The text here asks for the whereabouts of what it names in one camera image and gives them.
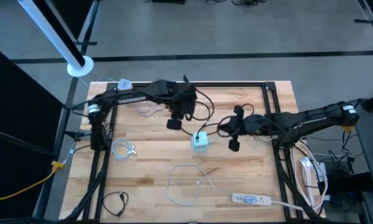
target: yellow cable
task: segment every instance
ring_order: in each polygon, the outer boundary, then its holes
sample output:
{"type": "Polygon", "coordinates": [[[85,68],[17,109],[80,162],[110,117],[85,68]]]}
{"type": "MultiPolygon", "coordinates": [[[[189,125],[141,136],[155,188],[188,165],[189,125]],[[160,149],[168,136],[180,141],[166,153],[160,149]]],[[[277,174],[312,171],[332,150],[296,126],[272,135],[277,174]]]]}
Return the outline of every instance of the yellow cable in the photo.
{"type": "Polygon", "coordinates": [[[26,190],[30,190],[31,188],[33,188],[33,187],[35,187],[35,186],[37,186],[37,185],[39,185],[39,184],[41,184],[41,183],[43,183],[43,182],[45,182],[47,179],[49,179],[58,169],[61,169],[61,168],[63,168],[64,167],[64,164],[62,164],[62,163],[60,163],[60,162],[57,162],[57,161],[52,161],[52,172],[47,176],[47,177],[45,177],[44,179],[42,179],[42,180],[40,180],[40,181],[38,181],[38,182],[36,182],[35,184],[33,184],[33,185],[31,185],[31,186],[28,186],[28,187],[26,187],[26,188],[24,188],[24,189],[22,189],[22,190],[20,190],[20,191],[18,191],[18,192],[16,192],[16,193],[14,193],[14,194],[11,194],[11,195],[8,195],[8,196],[5,196],[5,197],[0,197],[0,201],[2,201],[2,200],[6,200],[6,199],[8,199],[8,198],[11,198],[11,197],[14,197],[14,196],[16,196],[16,195],[19,195],[19,194],[21,194],[21,193],[23,193],[23,192],[25,192],[26,190]]]}

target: black floor stripe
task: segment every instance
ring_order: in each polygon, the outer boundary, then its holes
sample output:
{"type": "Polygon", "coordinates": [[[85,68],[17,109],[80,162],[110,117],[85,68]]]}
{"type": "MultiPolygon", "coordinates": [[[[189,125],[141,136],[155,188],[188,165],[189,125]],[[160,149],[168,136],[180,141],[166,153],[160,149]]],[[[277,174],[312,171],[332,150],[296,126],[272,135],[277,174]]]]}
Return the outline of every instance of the black floor stripe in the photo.
{"type": "MultiPolygon", "coordinates": [[[[153,56],[121,56],[93,57],[94,62],[138,62],[159,60],[202,60],[202,59],[240,59],[240,58],[295,58],[295,57],[341,57],[341,56],[371,56],[373,50],[335,51],[335,52],[285,52],[285,53],[252,53],[252,54],[195,54],[195,55],[153,55],[153,56]]],[[[22,63],[66,63],[64,58],[13,59],[12,62],[22,63]]]]}
{"type": "MultiPolygon", "coordinates": [[[[92,17],[91,17],[91,23],[89,23],[89,26],[88,26],[88,29],[85,33],[85,37],[84,37],[84,42],[89,42],[89,40],[91,39],[91,34],[92,34],[92,29],[93,29],[93,25],[95,23],[95,19],[97,17],[97,13],[98,13],[98,8],[99,8],[99,1],[96,2],[96,6],[92,9],[92,17]]],[[[87,45],[83,45],[81,47],[81,54],[82,55],[85,55],[87,53],[87,49],[88,49],[88,46],[87,45]]]]}

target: white charging cable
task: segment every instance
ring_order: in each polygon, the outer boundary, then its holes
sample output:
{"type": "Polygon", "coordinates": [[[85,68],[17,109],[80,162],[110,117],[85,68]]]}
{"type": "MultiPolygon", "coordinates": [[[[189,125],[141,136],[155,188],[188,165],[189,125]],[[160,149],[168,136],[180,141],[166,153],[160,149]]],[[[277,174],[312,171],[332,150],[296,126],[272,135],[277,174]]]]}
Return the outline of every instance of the white charging cable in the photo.
{"type": "Polygon", "coordinates": [[[176,166],[174,166],[173,168],[171,168],[168,172],[168,178],[167,178],[167,198],[170,199],[172,202],[178,204],[178,205],[182,205],[182,206],[192,206],[194,205],[194,203],[196,202],[197,200],[197,197],[199,195],[199,188],[200,188],[200,180],[198,179],[197,182],[196,182],[196,194],[194,195],[194,199],[193,201],[189,202],[189,203],[183,203],[183,202],[180,202],[180,201],[177,201],[177,200],[174,200],[172,199],[170,196],[169,196],[169,181],[171,179],[171,173],[172,171],[177,168],[177,167],[196,167],[198,169],[201,170],[201,172],[204,174],[204,176],[206,177],[206,179],[209,181],[211,187],[218,193],[223,193],[223,194],[229,194],[230,195],[230,191],[228,190],[217,190],[215,185],[211,182],[209,176],[206,174],[206,172],[204,172],[203,168],[196,165],[196,164],[178,164],[176,166]]]}
{"type": "Polygon", "coordinates": [[[253,147],[257,148],[260,146],[260,141],[264,142],[270,142],[274,139],[278,138],[278,136],[251,136],[251,143],[253,144],[253,147]]]}
{"type": "Polygon", "coordinates": [[[72,146],[70,147],[70,150],[67,153],[66,159],[63,160],[62,164],[66,165],[67,159],[70,157],[71,154],[74,153],[74,146],[75,146],[75,141],[73,142],[72,146]]]}
{"type": "MultiPolygon", "coordinates": [[[[200,169],[200,171],[204,174],[205,178],[209,181],[211,187],[212,187],[216,192],[218,192],[218,193],[222,193],[222,194],[228,194],[228,195],[230,195],[231,197],[233,196],[233,195],[230,193],[230,191],[228,191],[228,190],[217,190],[217,188],[216,188],[215,185],[212,183],[211,179],[209,178],[209,176],[207,175],[207,173],[204,172],[204,170],[203,170],[203,168],[202,168],[201,166],[198,166],[198,165],[196,165],[196,164],[178,164],[178,165],[172,167],[172,168],[169,170],[169,172],[168,172],[168,178],[167,178],[167,198],[168,198],[170,201],[172,201],[172,202],[174,202],[174,203],[176,203],[176,204],[178,204],[178,205],[182,205],[182,206],[192,206],[192,205],[195,204],[195,202],[196,202],[196,200],[197,200],[197,197],[199,196],[199,189],[200,189],[200,180],[199,180],[199,179],[196,181],[196,193],[195,193],[194,198],[193,198],[193,200],[192,200],[191,202],[189,202],[189,203],[180,202],[180,201],[177,201],[177,200],[175,200],[175,199],[173,199],[173,198],[171,198],[171,197],[169,196],[169,181],[171,180],[171,173],[172,173],[172,171],[173,171],[175,168],[177,168],[177,167],[196,167],[196,168],[200,169]]],[[[282,205],[282,206],[286,206],[286,207],[290,207],[290,208],[294,208],[294,209],[301,210],[301,211],[303,210],[303,208],[298,207],[298,206],[296,206],[296,205],[288,204],[288,203],[285,203],[285,202],[279,202],[279,201],[276,201],[276,200],[272,200],[271,203],[278,204],[278,205],[282,205]]]]}
{"type": "Polygon", "coordinates": [[[159,111],[163,111],[164,109],[162,109],[159,105],[154,104],[153,106],[150,106],[149,109],[147,109],[147,110],[142,110],[142,109],[139,109],[139,108],[137,108],[136,110],[137,110],[137,112],[138,112],[141,116],[144,116],[145,118],[148,118],[148,117],[152,116],[153,114],[155,114],[155,113],[157,113],[157,112],[159,112],[159,111]]]}
{"type": "Polygon", "coordinates": [[[308,198],[311,202],[311,206],[313,207],[315,205],[315,199],[313,198],[312,193],[312,179],[311,179],[311,169],[313,167],[311,161],[308,157],[304,157],[300,160],[302,165],[302,171],[303,171],[303,179],[306,186],[306,191],[308,192],[308,198]]]}
{"type": "Polygon", "coordinates": [[[128,159],[132,153],[136,154],[134,148],[135,148],[135,146],[132,145],[132,143],[131,143],[131,141],[129,139],[119,138],[119,139],[116,139],[113,142],[113,144],[111,145],[111,152],[112,152],[114,158],[116,158],[116,160],[123,161],[125,159],[128,159]],[[117,154],[117,151],[116,151],[117,146],[126,147],[128,149],[127,154],[125,156],[119,156],[117,154]]]}
{"type": "Polygon", "coordinates": [[[300,146],[304,146],[304,148],[306,149],[306,153],[309,155],[309,158],[313,161],[314,163],[314,166],[316,166],[320,173],[322,173],[323,175],[323,180],[324,180],[324,190],[323,190],[323,193],[322,193],[322,198],[321,198],[321,201],[319,203],[319,205],[317,206],[314,206],[312,205],[312,203],[310,202],[310,200],[307,198],[307,196],[305,195],[303,189],[301,188],[301,185],[300,183],[298,182],[298,179],[297,179],[297,173],[296,173],[296,162],[294,160],[294,151],[295,151],[295,147],[293,147],[291,149],[291,163],[293,164],[293,167],[294,167],[294,174],[295,174],[295,180],[296,180],[296,183],[297,183],[297,189],[298,191],[301,193],[301,195],[303,196],[304,200],[306,201],[306,203],[312,207],[313,210],[317,210],[319,209],[322,204],[323,204],[323,200],[324,200],[324,196],[326,195],[326,192],[328,191],[328,178],[326,177],[326,173],[325,171],[322,170],[321,166],[319,165],[319,163],[316,161],[316,159],[313,157],[312,155],[312,152],[304,145],[304,144],[298,144],[300,146]]]}

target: power adapter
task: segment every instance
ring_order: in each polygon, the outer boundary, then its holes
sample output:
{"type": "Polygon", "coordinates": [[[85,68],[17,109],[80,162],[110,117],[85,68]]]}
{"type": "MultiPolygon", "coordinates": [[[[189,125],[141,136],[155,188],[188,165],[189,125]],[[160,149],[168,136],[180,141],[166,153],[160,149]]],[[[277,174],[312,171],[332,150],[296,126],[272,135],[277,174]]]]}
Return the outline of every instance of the power adapter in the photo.
{"type": "Polygon", "coordinates": [[[117,90],[131,90],[132,88],[132,82],[124,78],[122,78],[117,84],[117,90]]]}
{"type": "Polygon", "coordinates": [[[191,140],[192,150],[194,152],[206,152],[206,150],[209,148],[209,138],[207,137],[207,132],[205,131],[194,133],[191,140]]]}
{"type": "Polygon", "coordinates": [[[261,205],[261,206],[271,206],[272,199],[265,195],[249,195],[233,193],[231,195],[233,203],[246,203],[250,205],[261,205]]]}

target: white label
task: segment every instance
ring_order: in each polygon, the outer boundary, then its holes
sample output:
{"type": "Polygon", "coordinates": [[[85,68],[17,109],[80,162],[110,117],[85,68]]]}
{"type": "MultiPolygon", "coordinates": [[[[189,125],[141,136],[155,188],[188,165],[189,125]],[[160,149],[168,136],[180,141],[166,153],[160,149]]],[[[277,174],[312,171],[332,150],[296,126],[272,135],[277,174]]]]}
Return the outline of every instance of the white label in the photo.
{"type": "Polygon", "coordinates": [[[122,104],[122,103],[132,103],[132,102],[142,101],[142,100],[145,100],[145,99],[146,99],[145,96],[141,96],[141,97],[136,97],[136,98],[131,98],[131,99],[118,100],[118,103],[120,103],[120,104],[122,104]]]}
{"type": "Polygon", "coordinates": [[[343,106],[342,107],[343,108],[343,110],[353,110],[353,109],[355,109],[353,106],[351,106],[351,105],[349,105],[349,106],[343,106]]]}
{"type": "Polygon", "coordinates": [[[308,124],[308,123],[312,123],[312,122],[317,122],[317,121],[322,121],[324,119],[327,119],[327,117],[325,117],[325,118],[318,118],[318,119],[312,119],[310,121],[304,121],[304,122],[301,122],[298,126],[295,126],[293,129],[300,128],[304,124],[308,124]]]}

